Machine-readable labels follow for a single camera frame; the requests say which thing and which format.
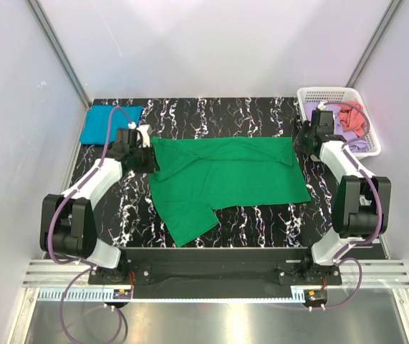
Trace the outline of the green t-shirt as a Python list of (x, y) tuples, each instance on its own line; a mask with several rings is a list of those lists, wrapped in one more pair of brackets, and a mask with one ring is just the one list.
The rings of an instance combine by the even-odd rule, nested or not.
[(311, 200), (290, 137), (152, 139), (153, 205), (179, 247), (218, 224), (232, 206)]

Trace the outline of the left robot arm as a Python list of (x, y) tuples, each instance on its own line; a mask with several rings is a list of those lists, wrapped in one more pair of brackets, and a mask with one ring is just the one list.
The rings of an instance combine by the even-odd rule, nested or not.
[(129, 266), (119, 248), (98, 237), (94, 209), (110, 188), (129, 172), (158, 170), (149, 125), (130, 125), (117, 130), (107, 142), (101, 158), (86, 174), (60, 194), (49, 194), (42, 202), (39, 245), (57, 264), (81, 261), (105, 268), (115, 284), (129, 277)]

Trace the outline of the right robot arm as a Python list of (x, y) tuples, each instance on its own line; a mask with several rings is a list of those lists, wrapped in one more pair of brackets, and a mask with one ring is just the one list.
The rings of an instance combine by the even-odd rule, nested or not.
[(312, 285), (324, 278), (325, 267), (338, 265), (353, 247), (372, 244), (388, 226), (389, 178), (364, 167), (334, 128), (333, 112), (318, 107), (304, 121), (294, 142), (297, 151), (323, 162), (339, 182), (332, 228), (308, 248), (300, 266), (301, 278)]

